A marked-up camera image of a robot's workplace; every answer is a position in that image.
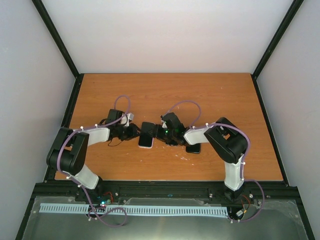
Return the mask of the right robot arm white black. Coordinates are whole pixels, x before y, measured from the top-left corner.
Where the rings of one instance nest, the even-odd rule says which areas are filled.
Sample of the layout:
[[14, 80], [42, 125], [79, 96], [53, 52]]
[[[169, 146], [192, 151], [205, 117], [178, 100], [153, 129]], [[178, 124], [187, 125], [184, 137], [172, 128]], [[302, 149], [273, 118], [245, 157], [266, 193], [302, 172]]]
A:
[[169, 146], [184, 146], [190, 154], [199, 154], [202, 144], [210, 144], [224, 161], [224, 196], [234, 202], [244, 189], [245, 157], [251, 147], [248, 136], [227, 118], [221, 117], [205, 126], [185, 127], [173, 113], [161, 117], [148, 132], [152, 137]]

